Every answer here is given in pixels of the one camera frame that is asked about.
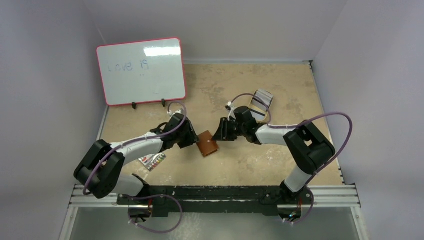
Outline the brown leather card holder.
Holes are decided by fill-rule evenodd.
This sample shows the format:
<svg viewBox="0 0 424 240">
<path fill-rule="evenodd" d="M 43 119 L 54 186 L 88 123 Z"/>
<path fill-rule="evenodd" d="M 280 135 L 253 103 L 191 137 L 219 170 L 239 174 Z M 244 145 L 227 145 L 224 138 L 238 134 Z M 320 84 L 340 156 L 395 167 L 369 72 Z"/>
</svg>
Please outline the brown leather card holder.
<svg viewBox="0 0 424 240">
<path fill-rule="evenodd" d="M 217 142 L 213 140 L 213 136 L 208 130 L 198 135 L 196 145 L 203 157 L 210 156 L 219 150 Z"/>
</svg>

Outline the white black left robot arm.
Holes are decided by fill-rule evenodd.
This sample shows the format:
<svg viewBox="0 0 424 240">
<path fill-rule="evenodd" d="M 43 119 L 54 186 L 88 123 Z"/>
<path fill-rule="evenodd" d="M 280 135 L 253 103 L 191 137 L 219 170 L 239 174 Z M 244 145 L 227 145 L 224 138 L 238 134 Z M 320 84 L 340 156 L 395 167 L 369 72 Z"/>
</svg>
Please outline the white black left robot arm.
<svg viewBox="0 0 424 240">
<path fill-rule="evenodd" d="M 97 140 L 74 170 L 74 178 L 84 185 L 83 194 L 102 199 L 111 193 L 127 195 L 138 205 L 149 199 L 148 184 L 138 175 L 122 173 L 125 165 L 156 155 L 178 145 L 180 149 L 199 141 L 191 121 L 181 113 L 146 134 L 123 142 Z"/>
</svg>

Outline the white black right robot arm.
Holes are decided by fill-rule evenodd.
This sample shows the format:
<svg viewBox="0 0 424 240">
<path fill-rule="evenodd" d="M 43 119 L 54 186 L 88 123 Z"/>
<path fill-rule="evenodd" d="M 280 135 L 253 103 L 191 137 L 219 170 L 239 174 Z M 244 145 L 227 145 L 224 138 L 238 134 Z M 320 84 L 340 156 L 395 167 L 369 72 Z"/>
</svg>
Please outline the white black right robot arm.
<svg viewBox="0 0 424 240">
<path fill-rule="evenodd" d="M 236 108 L 230 117 L 221 118 L 212 138 L 232 142 L 238 137 L 255 145 L 280 145 L 289 149 L 295 167 L 280 184 L 280 196 L 288 204 L 300 198 L 307 182 L 336 154 L 334 146 L 312 122 L 303 121 L 300 126 L 267 125 L 258 122 L 246 106 Z"/>
</svg>

